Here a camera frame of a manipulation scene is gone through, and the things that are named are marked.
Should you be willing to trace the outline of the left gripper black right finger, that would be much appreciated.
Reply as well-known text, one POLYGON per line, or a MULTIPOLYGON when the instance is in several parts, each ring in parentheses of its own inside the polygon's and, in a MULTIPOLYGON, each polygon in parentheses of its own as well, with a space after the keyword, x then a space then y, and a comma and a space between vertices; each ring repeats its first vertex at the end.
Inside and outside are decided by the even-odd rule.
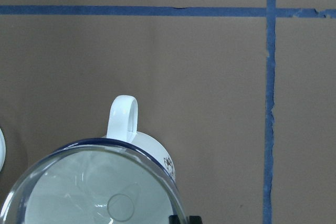
POLYGON ((189 216, 188 223, 189 224, 202 224, 202 217, 201 216, 189 216))

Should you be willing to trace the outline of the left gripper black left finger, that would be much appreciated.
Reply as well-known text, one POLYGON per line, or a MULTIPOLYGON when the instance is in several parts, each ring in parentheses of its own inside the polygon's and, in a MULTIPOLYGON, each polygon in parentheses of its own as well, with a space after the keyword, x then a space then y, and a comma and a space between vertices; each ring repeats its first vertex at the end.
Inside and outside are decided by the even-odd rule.
POLYGON ((180 219, 178 215, 170 215, 169 216, 169 224, 180 224, 180 219))

